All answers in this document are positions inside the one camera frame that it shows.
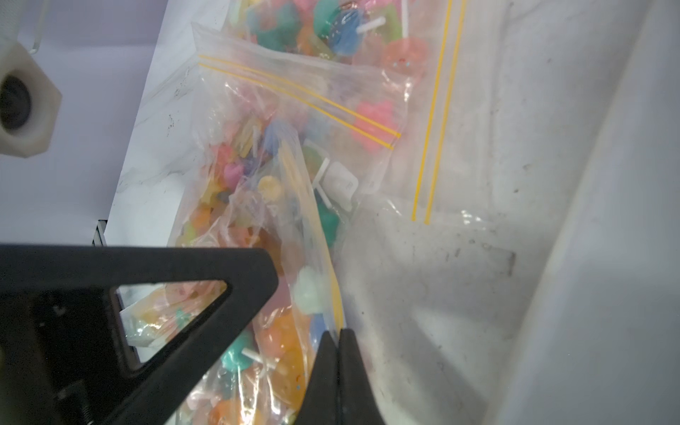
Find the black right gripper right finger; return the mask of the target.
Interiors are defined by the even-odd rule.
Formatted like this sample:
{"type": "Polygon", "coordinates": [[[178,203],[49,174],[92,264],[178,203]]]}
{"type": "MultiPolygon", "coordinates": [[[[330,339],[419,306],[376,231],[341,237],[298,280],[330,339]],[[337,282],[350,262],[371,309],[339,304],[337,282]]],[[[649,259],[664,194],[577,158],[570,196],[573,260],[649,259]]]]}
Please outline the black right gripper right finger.
{"type": "Polygon", "coordinates": [[[338,384],[341,424],[385,424],[375,402],[356,334],[351,329],[342,329],[340,332],[338,384]]]}

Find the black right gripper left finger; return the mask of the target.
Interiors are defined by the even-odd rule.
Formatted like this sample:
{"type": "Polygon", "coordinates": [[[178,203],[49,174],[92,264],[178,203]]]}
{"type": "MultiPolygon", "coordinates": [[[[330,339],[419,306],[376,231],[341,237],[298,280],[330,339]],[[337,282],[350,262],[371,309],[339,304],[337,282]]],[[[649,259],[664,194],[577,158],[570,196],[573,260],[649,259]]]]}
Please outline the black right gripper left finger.
{"type": "Polygon", "coordinates": [[[295,425],[337,425],[338,347],[329,331],[323,333],[316,354],[306,395],[295,425]]]}

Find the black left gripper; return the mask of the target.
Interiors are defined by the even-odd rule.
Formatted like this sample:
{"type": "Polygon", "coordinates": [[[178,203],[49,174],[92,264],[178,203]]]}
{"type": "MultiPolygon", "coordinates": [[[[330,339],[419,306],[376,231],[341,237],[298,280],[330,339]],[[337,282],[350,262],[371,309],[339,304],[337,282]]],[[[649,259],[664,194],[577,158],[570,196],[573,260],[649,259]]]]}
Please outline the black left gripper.
{"type": "Polygon", "coordinates": [[[1,421],[165,423],[277,286],[260,248],[5,244],[1,421]]]}

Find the clear ziploc bag of candies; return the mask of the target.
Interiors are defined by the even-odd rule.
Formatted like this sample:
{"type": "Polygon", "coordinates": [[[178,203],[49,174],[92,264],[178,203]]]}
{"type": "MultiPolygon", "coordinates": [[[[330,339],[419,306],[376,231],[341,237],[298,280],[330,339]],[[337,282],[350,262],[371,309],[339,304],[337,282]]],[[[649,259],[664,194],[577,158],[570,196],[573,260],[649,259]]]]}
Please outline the clear ziploc bag of candies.
{"type": "Polygon", "coordinates": [[[333,251],[381,185],[413,81],[192,30],[189,179],[168,244],[263,251],[276,288],[169,421],[292,424],[345,324],[333,251]]]}

